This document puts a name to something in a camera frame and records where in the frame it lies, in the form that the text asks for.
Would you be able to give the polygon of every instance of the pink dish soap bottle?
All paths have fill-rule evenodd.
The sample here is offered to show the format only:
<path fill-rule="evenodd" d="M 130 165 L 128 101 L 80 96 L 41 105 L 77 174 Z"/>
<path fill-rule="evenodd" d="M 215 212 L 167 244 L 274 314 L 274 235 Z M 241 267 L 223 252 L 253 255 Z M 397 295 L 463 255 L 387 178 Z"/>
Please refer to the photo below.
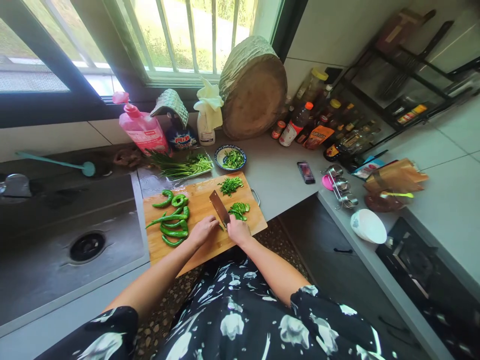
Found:
<path fill-rule="evenodd" d="M 148 112 L 139 111 L 136 106 L 129 103 L 128 92 L 117 91 L 113 94 L 112 100 L 115 104 L 125 104 L 123 107 L 125 112 L 120 115 L 119 124 L 145 155 L 150 156 L 145 149 L 170 155 L 167 139 L 155 117 L 151 117 Z"/>

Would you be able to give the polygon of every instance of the white spray bottle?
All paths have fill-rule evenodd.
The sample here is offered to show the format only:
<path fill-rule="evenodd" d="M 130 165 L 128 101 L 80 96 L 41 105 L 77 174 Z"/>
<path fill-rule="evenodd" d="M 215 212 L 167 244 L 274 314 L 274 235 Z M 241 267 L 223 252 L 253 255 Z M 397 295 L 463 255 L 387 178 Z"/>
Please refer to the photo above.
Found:
<path fill-rule="evenodd" d="M 224 101 L 220 97 L 220 89 L 218 85 L 212 85 L 203 77 L 202 87 L 196 93 L 198 102 L 193 108 L 198 111 L 198 119 L 196 127 L 198 131 L 198 140 L 202 146 L 210 146 L 215 144 L 215 128 L 222 126 L 222 110 Z"/>

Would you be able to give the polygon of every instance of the faucet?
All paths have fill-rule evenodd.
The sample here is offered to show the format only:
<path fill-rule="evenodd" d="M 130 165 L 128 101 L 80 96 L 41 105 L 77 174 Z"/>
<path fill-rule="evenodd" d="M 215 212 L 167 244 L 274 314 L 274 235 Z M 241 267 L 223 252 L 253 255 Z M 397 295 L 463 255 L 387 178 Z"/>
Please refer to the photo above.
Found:
<path fill-rule="evenodd" d="M 0 199 L 11 199 L 9 203 L 17 203 L 31 197 L 30 180 L 25 175 L 11 174 L 0 181 Z"/>

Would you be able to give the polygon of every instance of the round wooden chopping block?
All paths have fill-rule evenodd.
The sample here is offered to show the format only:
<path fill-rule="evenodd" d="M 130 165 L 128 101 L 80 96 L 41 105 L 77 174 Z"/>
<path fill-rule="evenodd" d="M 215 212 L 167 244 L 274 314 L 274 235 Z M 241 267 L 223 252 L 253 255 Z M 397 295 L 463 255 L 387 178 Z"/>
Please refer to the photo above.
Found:
<path fill-rule="evenodd" d="M 230 53 L 219 88 L 223 131 L 232 140 L 250 139 L 265 132 L 282 113 L 287 74 L 270 44 L 251 36 Z"/>

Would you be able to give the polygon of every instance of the stove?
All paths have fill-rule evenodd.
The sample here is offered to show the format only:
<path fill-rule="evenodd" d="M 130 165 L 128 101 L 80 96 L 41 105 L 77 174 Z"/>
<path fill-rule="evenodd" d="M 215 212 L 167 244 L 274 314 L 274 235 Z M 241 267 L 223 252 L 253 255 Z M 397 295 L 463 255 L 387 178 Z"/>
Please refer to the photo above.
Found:
<path fill-rule="evenodd" d="M 452 356 L 480 360 L 480 303 L 400 217 L 376 253 Z"/>

